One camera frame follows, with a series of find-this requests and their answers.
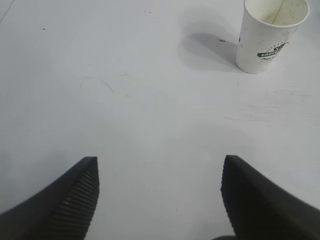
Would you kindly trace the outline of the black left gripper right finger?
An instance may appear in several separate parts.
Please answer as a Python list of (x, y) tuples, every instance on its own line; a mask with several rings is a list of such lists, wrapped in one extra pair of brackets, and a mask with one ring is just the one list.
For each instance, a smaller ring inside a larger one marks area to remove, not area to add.
[(226, 155), (221, 195), (238, 240), (318, 240), (320, 211), (237, 155)]

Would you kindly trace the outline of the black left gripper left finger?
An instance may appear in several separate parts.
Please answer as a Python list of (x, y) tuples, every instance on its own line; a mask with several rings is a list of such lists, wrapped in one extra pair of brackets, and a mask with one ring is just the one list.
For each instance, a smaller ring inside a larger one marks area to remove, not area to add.
[(87, 156), (0, 215), (2, 240), (83, 240), (100, 194), (98, 158)]

